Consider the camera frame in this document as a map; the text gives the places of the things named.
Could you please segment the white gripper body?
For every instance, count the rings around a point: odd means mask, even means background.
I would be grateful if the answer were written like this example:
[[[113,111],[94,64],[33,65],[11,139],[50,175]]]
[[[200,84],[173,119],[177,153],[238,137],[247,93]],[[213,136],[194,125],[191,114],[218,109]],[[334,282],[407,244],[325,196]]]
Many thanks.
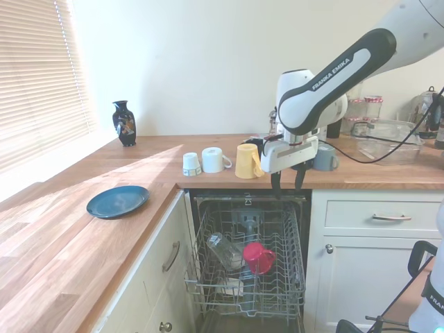
[[[264,143],[261,155],[261,169],[266,173],[277,173],[297,164],[315,158],[318,150],[318,137],[309,137],[302,143],[290,145],[277,139]]]

